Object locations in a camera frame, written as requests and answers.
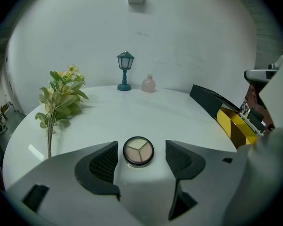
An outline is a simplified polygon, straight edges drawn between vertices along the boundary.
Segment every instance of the makeup palette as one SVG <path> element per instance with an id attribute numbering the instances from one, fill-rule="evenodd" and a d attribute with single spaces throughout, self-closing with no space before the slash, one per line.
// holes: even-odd
<path id="1" fill-rule="evenodd" d="M 126 161 L 131 166 L 144 167 L 152 160 L 154 147 L 152 143 L 144 137 L 132 137 L 125 142 L 123 154 Z"/>

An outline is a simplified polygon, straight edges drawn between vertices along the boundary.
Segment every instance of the green lantern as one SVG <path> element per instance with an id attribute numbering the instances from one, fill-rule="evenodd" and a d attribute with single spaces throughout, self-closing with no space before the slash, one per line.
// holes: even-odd
<path id="1" fill-rule="evenodd" d="M 131 90 L 131 85 L 127 84 L 127 70 L 131 69 L 133 60 L 135 59 L 128 51 L 117 56 L 118 66 L 123 70 L 123 81 L 117 86 L 118 90 L 127 91 Z"/>

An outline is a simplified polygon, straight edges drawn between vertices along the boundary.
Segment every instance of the lamp base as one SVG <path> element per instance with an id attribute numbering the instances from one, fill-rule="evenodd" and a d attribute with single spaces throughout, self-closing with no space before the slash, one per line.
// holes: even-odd
<path id="1" fill-rule="evenodd" d="M 128 85 L 128 84 L 119 84 L 117 86 L 117 89 L 118 90 L 121 90 L 121 91 L 128 91 L 128 90 L 131 90 L 131 85 Z"/>

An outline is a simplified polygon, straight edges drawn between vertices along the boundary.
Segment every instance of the pink bottle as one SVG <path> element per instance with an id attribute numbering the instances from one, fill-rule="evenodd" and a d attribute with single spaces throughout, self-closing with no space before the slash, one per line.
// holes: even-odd
<path id="1" fill-rule="evenodd" d="M 142 82 L 141 90 L 145 92 L 155 92 L 155 81 L 152 78 L 152 74 L 148 74 L 148 77 Z"/>

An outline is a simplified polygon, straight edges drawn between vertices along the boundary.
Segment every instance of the floor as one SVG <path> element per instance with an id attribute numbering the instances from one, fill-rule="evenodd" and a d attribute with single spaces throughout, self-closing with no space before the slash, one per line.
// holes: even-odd
<path id="1" fill-rule="evenodd" d="M 6 147 L 8 146 L 9 139 L 11 138 L 11 135 L 16 130 L 17 126 L 21 123 L 21 121 L 25 118 L 25 115 L 14 112 L 13 108 L 10 108 L 5 115 L 7 116 L 8 120 L 6 123 L 7 130 L 1 135 L 0 137 L 0 144 L 5 152 Z"/>

